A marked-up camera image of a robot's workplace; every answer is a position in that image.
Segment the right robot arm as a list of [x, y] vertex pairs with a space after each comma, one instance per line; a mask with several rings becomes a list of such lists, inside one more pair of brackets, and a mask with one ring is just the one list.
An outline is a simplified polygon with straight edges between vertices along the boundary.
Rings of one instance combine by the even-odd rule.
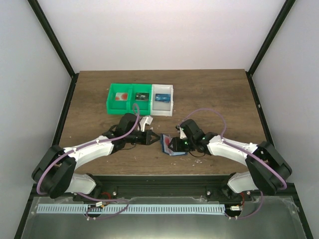
[[274, 196], [278, 191], [287, 189], [292, 169], [271, 143], [242, 143], [214, 132], [204, 133], [192, 119], [187, 119], [176, 129], [179, 136], [164, 141], [172, 152], [197, 151], [224, 157], [247, 167], [246, 172], [230, 176], [225, 186], [227, 194], [259, 190]]

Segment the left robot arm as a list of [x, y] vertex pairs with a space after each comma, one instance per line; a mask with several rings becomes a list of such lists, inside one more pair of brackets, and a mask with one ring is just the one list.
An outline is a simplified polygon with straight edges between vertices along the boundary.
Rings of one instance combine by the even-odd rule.
[[73, 147], [51, 146], [31, 175], [37, 183], [37, 193], [52, 199], [64, 193], [91, 194], [98, 182], [89, 174], [76, 174], [75, 171], [97, 158], [123, 150], [126, 144], [151, 145], [159, 141], [158, 134], [145, 128], [152, 121], [151, 116], [141, 118], [126, 113], [118, 124], [94, 140]]

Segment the navy blue card holder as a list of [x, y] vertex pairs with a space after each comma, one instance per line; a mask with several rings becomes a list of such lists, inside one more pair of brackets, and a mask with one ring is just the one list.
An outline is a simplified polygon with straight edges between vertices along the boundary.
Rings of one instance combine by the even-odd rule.
[[168, 145], [170, 144], [172, 138], [169, 135], [161, 134], [160, 136], [160, 142], [161, 142], [161, 148], [162, 152], [169, 155], [169, 156], [182, 156], [187, 155], [187, 152], [174, 152], [171, 149], [169, 149]]

